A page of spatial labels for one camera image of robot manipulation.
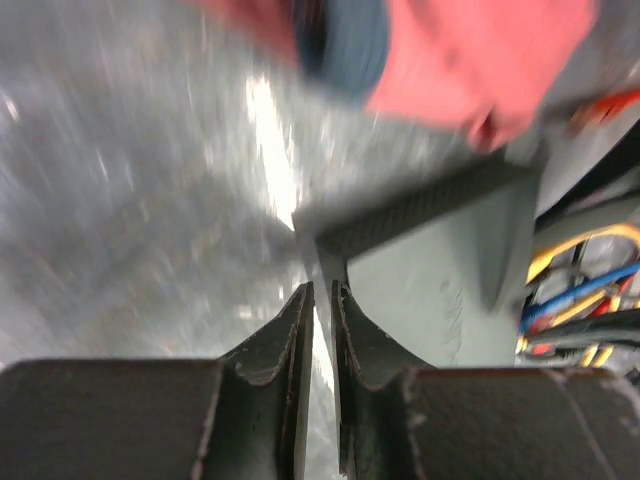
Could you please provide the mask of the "black network switch box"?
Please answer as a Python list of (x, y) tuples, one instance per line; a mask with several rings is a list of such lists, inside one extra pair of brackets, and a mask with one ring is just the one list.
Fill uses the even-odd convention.
[(515, 360), (540, 174), (488, 158), (421, 184), (313, 204), (293, 225), (309, 274), (346, 286), (399, 345), (443, 368)]

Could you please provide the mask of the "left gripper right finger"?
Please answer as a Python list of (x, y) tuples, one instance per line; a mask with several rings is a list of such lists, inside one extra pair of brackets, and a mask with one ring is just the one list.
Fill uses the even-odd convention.
[(635, 479), (639, 393), (603, 369), (436, 369), (334, 283), (339, 469), (350, 479)]

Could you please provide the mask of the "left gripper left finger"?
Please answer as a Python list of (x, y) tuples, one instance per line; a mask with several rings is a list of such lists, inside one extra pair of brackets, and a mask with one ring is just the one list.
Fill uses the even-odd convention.
[(37, 359), (1, 374), (5, 479), (300, 479), (314, 289), (217, 359)]

